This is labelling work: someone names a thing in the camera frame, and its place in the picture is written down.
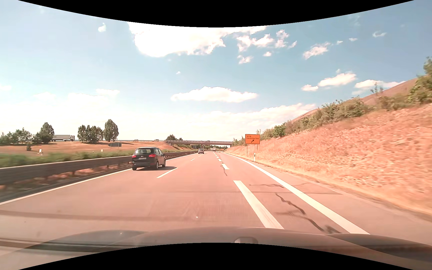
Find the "windshield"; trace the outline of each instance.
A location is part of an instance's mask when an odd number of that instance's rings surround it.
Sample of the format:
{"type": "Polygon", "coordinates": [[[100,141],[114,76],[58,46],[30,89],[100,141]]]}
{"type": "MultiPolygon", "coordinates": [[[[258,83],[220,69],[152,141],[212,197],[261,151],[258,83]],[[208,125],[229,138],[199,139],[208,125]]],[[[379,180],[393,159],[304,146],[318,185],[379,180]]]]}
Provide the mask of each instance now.
{"type": "Polygon", "coordinates": [[[149,154],[149,153],[154,153],[154,149],[153,148],[139,148],[136,149],[135,154],[149,154]]]}
{"type": "MultiPolygon", "coordinates": [[[[0,239],[241,227],[432,246],[432,1],[270,4],[289,21],[0,0],[0,239]]],[[[0,269],[23,263],[8,254],[0,269]]]]}

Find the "car rear window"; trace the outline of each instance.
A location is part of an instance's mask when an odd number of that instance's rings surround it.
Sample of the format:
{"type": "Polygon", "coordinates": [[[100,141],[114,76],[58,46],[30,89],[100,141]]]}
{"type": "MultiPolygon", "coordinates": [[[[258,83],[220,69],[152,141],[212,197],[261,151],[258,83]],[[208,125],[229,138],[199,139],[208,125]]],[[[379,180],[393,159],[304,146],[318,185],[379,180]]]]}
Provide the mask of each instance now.
{"type": "Polygon", "coordinates": [[[149,154],[153,153],[154,148],[138,148],[135,154],[149,154]]]}

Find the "road crack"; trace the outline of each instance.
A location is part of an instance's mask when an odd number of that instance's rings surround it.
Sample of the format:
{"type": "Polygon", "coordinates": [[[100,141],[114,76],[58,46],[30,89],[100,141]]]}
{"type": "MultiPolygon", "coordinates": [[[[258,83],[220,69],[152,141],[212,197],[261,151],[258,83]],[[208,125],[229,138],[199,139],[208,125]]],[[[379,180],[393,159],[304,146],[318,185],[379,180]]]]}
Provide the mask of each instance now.
{"type": "Polygon", "coordinates": [[[341,232],[339,232],[338,230],[336,230],[335,228],[333,228],[333,227],[331,227],[329,225],[325,225],[326,229],[322,228],[312,218],[307,217],[306,216],[306,212],[301,207],[295,205],[291,201],[285,200],[277,192],[274,192],[274,194],[276,196],[278,196],[279,199],[281,199],[281,202],[284,202],[284,203],[286,203],[288,205],[291,205],[291,206],[293,206],[293,207],[295,207],[297,209],[297,210],[291,210],[291,211],[286,211],[286,212],[276,212],[275,214],[285,215],[285,216],[291,216],[291,217],[295,217],[295,218],[306,219],[307,221],[309,221],[314,227],[316,227],[321,232],[325,232],[325,233],[328,233],[328,234],[340,234],[341,233],[341,232]]]}

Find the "sky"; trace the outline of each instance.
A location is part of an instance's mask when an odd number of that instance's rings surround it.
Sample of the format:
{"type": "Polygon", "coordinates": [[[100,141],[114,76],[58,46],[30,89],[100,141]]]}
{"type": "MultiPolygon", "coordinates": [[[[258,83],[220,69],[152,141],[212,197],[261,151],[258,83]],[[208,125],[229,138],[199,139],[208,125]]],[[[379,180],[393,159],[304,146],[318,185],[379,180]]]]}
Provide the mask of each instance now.
{"type": "Polygon", "coordinates": [[[119,139],[224,140],[423,74],[432,2],[315,21],[196,28],[0,0],[0,134],[112,119],[119,139]]]}

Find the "guardrail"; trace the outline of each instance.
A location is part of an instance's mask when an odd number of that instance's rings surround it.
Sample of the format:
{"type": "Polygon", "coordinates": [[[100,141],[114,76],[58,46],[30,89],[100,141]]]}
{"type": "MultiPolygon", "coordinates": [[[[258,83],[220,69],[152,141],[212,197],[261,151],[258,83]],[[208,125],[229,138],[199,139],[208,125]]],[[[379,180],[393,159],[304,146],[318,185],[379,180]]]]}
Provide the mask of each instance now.
{"type": "MultiPolygon", "coordinates": [[[[197,153],[194,151],[168,152],[164,153],[167,159],[197,153]]],[[[82,160],[61,161],[43,164],[23,165],[15,167],[0,168],[0,185],[14,183],[17,181],[32,179],[36,177],[49,177],[78,170],[91,169],[101,166],[129,163],[131,156],[115,156],[92,158],[82,160]]]]}

